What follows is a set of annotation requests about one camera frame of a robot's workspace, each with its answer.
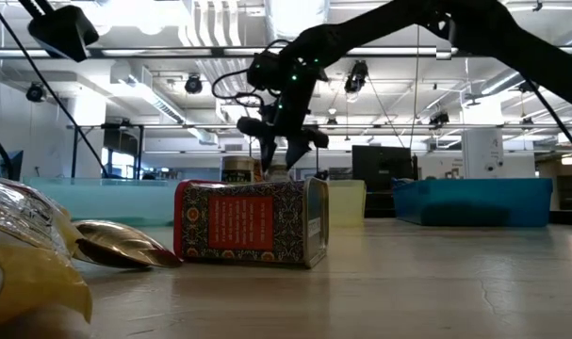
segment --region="plastic bag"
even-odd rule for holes
[[[0,180],[0,324],[60,304],[90,321],[90,290],[70,258],[81,236],[36,190]]]

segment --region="wooden table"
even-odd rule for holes
[[[146,230],[170,242],[171,230]],[[87,325],[39,310],[0,338],[572,338],[572,227],[331,231],[312,270],[79,266]]]

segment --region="computer monitor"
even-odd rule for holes
[[[12,175],[9,176],[7,165],[3,158],[0,160],[0,178],[6,178],[13,181],[20,181],[22,174],[22,161],[24,160],[24,151],[7,152],[9,161],[13,169]]]
[[[392,189],[392,178],[414,178],[411,150],[402,147],[352,146],[352,178],[368,192]]]

